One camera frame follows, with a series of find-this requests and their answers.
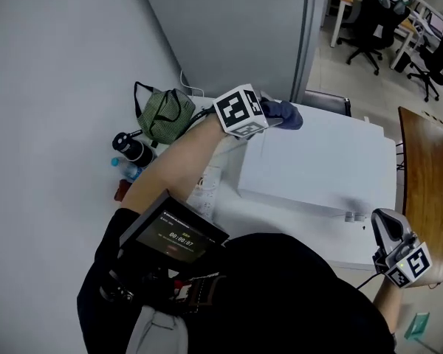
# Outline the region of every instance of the water bottle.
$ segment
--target water bottle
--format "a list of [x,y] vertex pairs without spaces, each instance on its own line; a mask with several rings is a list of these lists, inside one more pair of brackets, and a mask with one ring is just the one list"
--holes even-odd
[[138,167],[124,157],[114,157],[111,160],[111,165],[112,167],[117,167],[120,173],[129,181],[136,180],[142,172],[141,167]]

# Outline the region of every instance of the blue glove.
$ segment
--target blue glove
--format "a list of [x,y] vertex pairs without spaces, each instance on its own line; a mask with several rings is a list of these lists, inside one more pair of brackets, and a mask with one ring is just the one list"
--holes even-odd
[[303,118],[299,110],[287,101],[269,101],[267,98],[261,99],[261,109],[266,118],[282,118],[284,121],[276,127],[286,130],[298,130],[303,125]]

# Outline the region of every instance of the cable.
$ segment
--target cable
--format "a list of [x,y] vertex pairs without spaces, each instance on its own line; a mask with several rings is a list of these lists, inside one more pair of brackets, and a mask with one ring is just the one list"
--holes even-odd
[[362,288],[366,283],[368,283],[370,280],[372,280],[373,278],[377,277],[379,274],[382,273],[376,273],[375,275],[371,275],[367,280],[365,280],[363,283],[361,283],[359,286],[356,287],[357,290],[359,290],[360,288]]
[[193,90],[201,91],[201,92],[202,92],[202,97],[205,97],[205,92],[204,92],[203,89],[200,89],[200,88],[194,88],[193,86],[186,86],[186,85],[183,83],[183,81],[182,81],[182,72],[183,72],[183,71],[180,70],[180,76],[179,76],[180,83],[181,83],[185,88],[192,89],[192,97],[193,97]]
[[205,117],[208,114],[212,114],[215,113],[215,107],[211,106],[208,109],[202,110],[199,113],[195,114],[192,119],[188,122],[188,124],[180,131],[179,135],[177,136],[176,139],[180,138],[182,135],[184,135],[187,130],[195,123],[197,122],[200,118]]

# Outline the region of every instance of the wooden table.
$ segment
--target wooden table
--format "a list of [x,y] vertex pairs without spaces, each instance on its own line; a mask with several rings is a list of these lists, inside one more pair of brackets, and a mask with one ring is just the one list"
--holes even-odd
[[[345,6],[348,5],[349,7],[353,5],[353,0],[340,0],[340,7],[338,8],[338,16],[336,23],[334,25],[333,30],[333,36],[332,36],[332,42],[330,43],[330,47],[335,47],[337,44],[338,34],[340,33],[340,27],[341,27],[341,21],[343,20],[343,14],[345,12]],[[400,27],[403,28],[408,32],[407,37],[402,43],[402,46],[400,47],[399,52],[396,54],[394,60],[391,63],[391,68],[394,69],[394,67],[399,62],[399,59],[402,57],[402,54],[407,49],[408,44],[410,43],[413,34],[416,33],[415,27],[412,25],[411,21],[406,18],[401,24]]]
[[399,108],[405,160],[403,214],[425,241],[432,268],[415,284],[443,282],[443,128]]

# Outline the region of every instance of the black sleeve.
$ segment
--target black sleeve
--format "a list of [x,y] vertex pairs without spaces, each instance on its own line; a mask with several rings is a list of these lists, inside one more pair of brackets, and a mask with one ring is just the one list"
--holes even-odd
[[100,284],[107,277],[120,249],[120,236],[139,217],[136,212],[115,212],[95,252],[95,261],[77,297],[80,327],[89,353],[124,353],[140,308],[121,308],[100,295]]

